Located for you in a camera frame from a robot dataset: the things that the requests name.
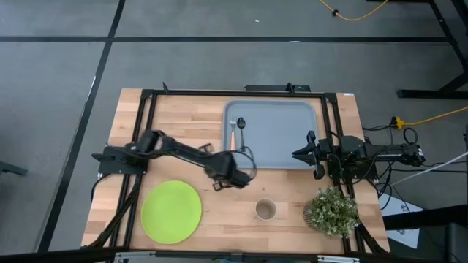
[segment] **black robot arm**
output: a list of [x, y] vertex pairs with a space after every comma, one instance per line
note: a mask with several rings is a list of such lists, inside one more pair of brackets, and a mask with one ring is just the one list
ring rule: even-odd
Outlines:
[[315, 179], [321, 179], [325, 175], [325, 169], [320, 161], [328, 161], [328, 171], [332, 176], [354, 179], [365, 175], [366, 171], [378, 161], [398, 161], [419, 167], [426, 160], [420, 146], [415, 143], [372, 145], [369, 141], [363, 142], [354, 136], [342, 136], [339, 138], [338, 146], [329, 145], [326, 139], [319, 140], [316, 145], [313, 131], [309, 131], [306, 138], [307, 146], [293, 152], [292, 157], [308, 165], [317, 165], [314, 171]]
[[[163, 131], [147, 130], [139, 141], [129, 143], [125, 147], [107, 146], [103, 154], [95, 153], [93, 157], [101, 162], [99, 172], [102, 174], [138, 174], [139, 172], [126, 170], [138, 169], [145, 173], [149, 159], [174, 156], [204, 168], [207, 176], [215, 181], [213, 187], [216, 191], [229, 187], [243, 188], [253, 179], [254, 176], [237, 169], [231, 151], [210, 153], [210, 149], [211, 144], [196, 149], [176, 141]], [[253, 156], [246, 157], [254, 163]]]

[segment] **spoon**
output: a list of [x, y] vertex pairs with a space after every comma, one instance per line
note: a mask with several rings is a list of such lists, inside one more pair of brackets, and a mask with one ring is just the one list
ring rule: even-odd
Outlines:
[[237, 127], [241, 130], [241, 152], [246, 151], [246, 147], [244, 146], [244, 133], [242, 132], [242, 129], [245, 128], [246, 126], [246, 120], [244, 118], [240, 117], [237, 120]]

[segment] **cup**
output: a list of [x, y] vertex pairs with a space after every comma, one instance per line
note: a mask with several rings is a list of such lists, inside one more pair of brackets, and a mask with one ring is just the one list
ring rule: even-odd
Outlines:
[[276, 215], [276, 205], [271, 199], [262, 198], [255, 205], [255, 212], [258, 218], [269, 221]]

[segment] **fork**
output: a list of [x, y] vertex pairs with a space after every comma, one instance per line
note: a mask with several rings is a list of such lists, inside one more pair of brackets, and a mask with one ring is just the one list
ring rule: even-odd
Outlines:
[[234, 135], [234, 129], [235, 125], [237, 124], [235, 122], [235, 119], [231, 119], [231, 150], [235, 150], [235, 135]]

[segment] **white cable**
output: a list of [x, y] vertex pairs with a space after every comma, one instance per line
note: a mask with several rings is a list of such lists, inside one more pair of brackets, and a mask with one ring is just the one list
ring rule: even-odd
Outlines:
[[430, 171], [435, 170], [435, 169], [439, 169], [440, 167], [444, 167], [445, 165], [447, 165], [447, 164], [449, 164], [449, 163], [452, 163], [452, 162], [454, 162], [454, 161], [456, 161], [456, 160], [458, 160], [458, 159], [460, 159], [460, 158], [462, 158], [462, 157], [464, 157], [464, 156], [466, 156], [466, 155], [468, 155], [468, 152], [463, 153], [463, 154], [461, 154], [460, 156], [455, 157], [454, 159], [451, 159], [450, 161], [447, 161], [447, 162], [444, 163], [444, 164], [441, 164], [441, 165], [436, 166], [436, 167], [432, 167], [431, 169], [424, 170], [424, 171], [419, 172], [419, 173], [414, 174], [414, 175], [410, 175], [410, 176], [408, 176], [407, 178], [401, 179], [400, 181], [396, 181], [395, 183], [392, 183], [392, 185], [396, 186], [397, 184], [399, 184], [399, 183], [401, 183], [401, 182], [404, 182], [404, 181], [406, 181], [406, 180], [409, 180], [409, 179], [411, 179], [411, 178], [414, 178], [414, 177], [416, 177], [416, 176], [422, 175], [422, 174], [424, 174], [424, 173], [430, 172]]

